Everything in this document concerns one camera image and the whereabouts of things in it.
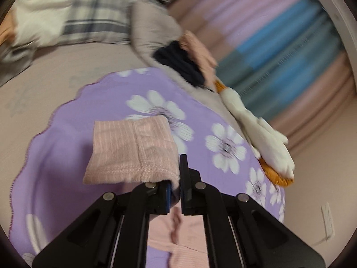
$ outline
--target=white flower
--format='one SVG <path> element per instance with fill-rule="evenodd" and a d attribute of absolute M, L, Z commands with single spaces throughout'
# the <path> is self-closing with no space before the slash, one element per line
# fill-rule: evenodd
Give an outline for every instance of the white flower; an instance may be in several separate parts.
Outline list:
<path fill-rule="evenodd" d="M 279 210 L 279 221 L 281 223 L 284 223 L 284 213 L 285 213 L 285 198 L 283 198 L 283 204 L 281 205 Z"/>
<path fill-rule="evenodd" d="M 265 207 L 265 197 L 267 195 L 267 184 L 264 183 L 264 173 L 261 169 L 255 171 L 254 168 L 250 169 L 249 173 L 250 182 L 246 183 L 247 194 L 251 198 L 260 204 L 262 207 Z"/>
<path fill-rule="evenodd" d="M 275 205 L 275 203 L 281 203 L 281 190 L 278 185 L 270 184 L 269 193 L 272 195 L 270 198 L 270 203 Z"/>
<path fill-rule="evenodd" d="M 243 138 L 231 126 L 225 129 L 221 124 L 212 125 L 212 132 L 215 136 L 209 135 L 206 137 L 207 149 L 215 152 L 213 156 L 213 164 L 216 168 L 227 172 L 228 168 L 234 174 L 239 173 L 238 160 L 243 161 L 247 149 L 239 146 L 243 143 Z"/>
<path fill-rule="evenodd" d="M 134 71 L 136 71 L 137 73 L 143 75 L 143 74 L 146 74 L 148 73 L 149 69 L 148 68 L 144 68 L 144 69 L 134 69 Z M 130 70 L 124 70 L 124 71 L 121 71 L 121 72 L 117 72 L 117 74 L 121 77 L 128 77 L 129 75 L 131 75 L 131 73 L 133 72 L 132 69 Z"/>
<path fill-rule="evenodd" d="M 126 101 L 126 104 L 131 109 L 148 114 L 150 116 L 164 115 L 171 128 L 172 137 L 177 145 L 180 154 L 186 154 L 185 141 L 192 141 L 193 130 L 186 124 L 180 122 L 186 119 L 185 113 L 172 101 L 165 101 L 164 98 L 156 91 L 149 90 L 147 92 L 147 99 L 133 95 L 131 99 Z M 126 119 L 138 120 L 146 118 L 144 115 L 130 115 Z"/>
<path fill-rule="evenodd" d="M 39 218 L 33 214 L 26 215 L 26 227 L 31 245 L 37 255 L 48 245 L 45 230 Z"/>

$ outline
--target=metal screw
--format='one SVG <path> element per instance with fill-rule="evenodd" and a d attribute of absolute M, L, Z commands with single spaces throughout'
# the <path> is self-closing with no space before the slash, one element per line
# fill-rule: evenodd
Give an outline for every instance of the metal screw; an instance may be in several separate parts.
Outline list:
<path fill-rule="evenodd" d="M 249 200 L 249 196 L 245 193 L 240 193 L 238 195 L 238 200 L 246 203 Z"/>
<path fill-rule="evenodd" d="M 195 188 L 197 188 L 197 189 L 205 189 L 206 188 L 206 184 L 204 182 L 197 182 L 195 184 Z"/>
<path fill-rule="evenodd" d="M 145 183 L 145 186 L 147 188 L 154 188 L 156 186 L 156 183 L 155 182 L 147 182 L 147 183 Z"/>
<path fill-rule="evenodd" d="M 103 194 L 104 200 L 112 200 L 114 198 L 114 193 L 105 193 Z"/>

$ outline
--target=plaid pillow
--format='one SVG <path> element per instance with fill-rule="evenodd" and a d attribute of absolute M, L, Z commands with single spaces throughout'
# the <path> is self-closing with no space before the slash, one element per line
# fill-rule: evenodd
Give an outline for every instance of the plaid pillow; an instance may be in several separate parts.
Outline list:
<path fill-rule="evenodd" d="M 59 44 L 129 43 L 130 7 L 136 0 L 75 0 Z"/>

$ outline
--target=wall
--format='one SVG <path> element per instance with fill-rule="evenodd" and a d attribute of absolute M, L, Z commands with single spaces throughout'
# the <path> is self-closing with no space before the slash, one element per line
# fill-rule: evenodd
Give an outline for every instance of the wall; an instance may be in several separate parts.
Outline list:
<path fill-rule="evenodd" d="M 307 244 L 319 242 L 325 237 L 321 205 L 328 201 L 336 235 L 314 249 L 330 265 L 357 227 L 357 97 L 294 161 L 284 224 Z"/>

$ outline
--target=gray blanket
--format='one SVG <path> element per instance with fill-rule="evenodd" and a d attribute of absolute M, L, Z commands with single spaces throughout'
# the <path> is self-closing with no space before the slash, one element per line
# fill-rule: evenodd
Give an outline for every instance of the gray blanket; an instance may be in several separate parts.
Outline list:
<path fill-rule="evenodd" d="M 163 69 L 167 76 L 189 95 L 220 115 L 243 136 L 239 124 L 226 109 L 219 94 L 207 89 L 193 87 L 178 72 L 152 58 L 154 51 L 168 45 L 173 40 L 177 40 L 182 34 L 181 27 L 173 17 L 168 15 L 167 9 L 140 0 L 133 5 L 131 19 L 131 43 L 140 58 L 148 66 Z"/>

